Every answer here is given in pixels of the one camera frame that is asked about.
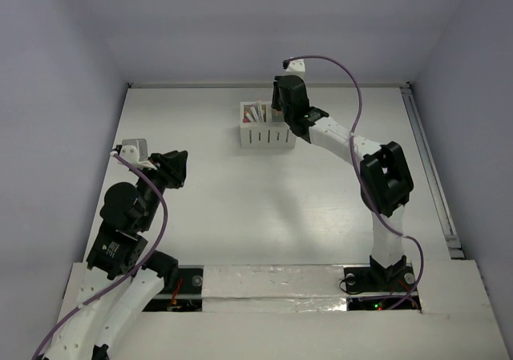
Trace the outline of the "white marker purple cap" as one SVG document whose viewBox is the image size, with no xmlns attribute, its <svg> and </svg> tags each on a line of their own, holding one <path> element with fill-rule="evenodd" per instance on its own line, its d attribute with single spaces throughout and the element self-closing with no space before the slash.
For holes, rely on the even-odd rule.
<svg viewBox="0 0 513 360">
<path fill-rule="evenodd" d="M 252 117 L 254 118 L 254 121 L 257 123 L 261 122 L 261 117 L 259 115 L 259 112 L 254 105 L 250 106 L 250 111 L 251 111 Z"/>
</svg>

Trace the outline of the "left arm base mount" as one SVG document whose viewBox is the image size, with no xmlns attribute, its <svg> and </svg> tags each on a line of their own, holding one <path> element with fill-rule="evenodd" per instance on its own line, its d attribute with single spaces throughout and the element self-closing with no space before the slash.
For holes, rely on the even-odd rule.
<svg viewBox="0 0 513 360">
<path fill-rule="evenodd" d="M 203 266 L 180 266 L 176 285 L 154 297 L 159 312 L 200 312 L 204 284 Z"/>
</svg>

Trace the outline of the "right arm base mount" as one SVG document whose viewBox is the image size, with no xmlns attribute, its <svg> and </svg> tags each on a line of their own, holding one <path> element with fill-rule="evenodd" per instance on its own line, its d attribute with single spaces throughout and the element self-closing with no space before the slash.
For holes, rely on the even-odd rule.
<svg viewBox="0 0 513 360">
<path fill-rule="evenodd" d="M 420 310 L 416 278 L 411 265 L 387 282 L 379 282 L 368 266 L 344 268 L 339 289 L 347 296 L 348 311 Z"/>
</svg>

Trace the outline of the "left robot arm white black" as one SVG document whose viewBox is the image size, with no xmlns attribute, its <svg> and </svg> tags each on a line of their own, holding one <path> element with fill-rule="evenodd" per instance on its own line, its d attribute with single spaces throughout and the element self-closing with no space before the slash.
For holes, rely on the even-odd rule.
<svg viewBox="0 0 513 360">
<path fill-rule="evenodd" d="M 142 157 L 125 144 L 111 154 L 138 180 L 106 191 L 75 305 L 43 339 L 35 359 L 112 359 L 148 302 L 178 281 L 178 261 L 142 234 L 159 208 L 168 211 L 165 191 L 184 186 L 188 153 Z"/>
</svg>

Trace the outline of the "white marker salmon cap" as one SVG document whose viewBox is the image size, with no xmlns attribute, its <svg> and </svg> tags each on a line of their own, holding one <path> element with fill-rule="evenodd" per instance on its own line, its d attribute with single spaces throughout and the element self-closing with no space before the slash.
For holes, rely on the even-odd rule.
<svg viewBox="0 0 513 360">
<path fill-rule="evenodd" d="M 258 110 L 259 115 L 260 115 L 260 117 L 261 117 L 261 122 L 262 122 L 262 123 L 265 123 L 265 122 L 263 121 L 263 115 L 262 115 L 262 107 L 263 107 L 263 106 L 265 106 L 265 104 L 264 104 L 264 103 L 262 103 L 260 100 L 258 100 L 258 101 L 256 102 L 256 109 Z"/>
</svg>

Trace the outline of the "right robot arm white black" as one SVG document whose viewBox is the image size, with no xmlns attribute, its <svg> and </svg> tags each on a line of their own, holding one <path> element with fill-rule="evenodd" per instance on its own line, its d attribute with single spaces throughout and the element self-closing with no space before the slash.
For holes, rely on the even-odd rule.
<svg viewBox="0 0 513 360">
<path fill-rule="evenodd" d="M 282 113 L 295 136 L 332 152 L 355 169 L 362 201 L 372 214 L 370 283 L 388 289 L 406 268 L 403 218 L 414 188 L 402 147 L 394 141 L 380 144 L 357 136 L 326 111 L 311 106 L 305 82 L 296 75 L 274 79 L 272 108 Z"/>
</svg>

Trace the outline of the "white marker orange cap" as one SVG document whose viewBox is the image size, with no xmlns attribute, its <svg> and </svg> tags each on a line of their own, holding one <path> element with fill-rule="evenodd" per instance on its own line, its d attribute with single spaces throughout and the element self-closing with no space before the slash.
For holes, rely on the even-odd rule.
<svg viewBox="0 0 513 360">
<path fill-rule="evenodd" d="M 252 120 L 252 123 L 255 123 L 256 120 L 254 119 L 254 117 L 252 116 L 252 114 L 250 112 L 245 112 L 245 114 L 248 113 L 248 117 Z"/>
</svg>

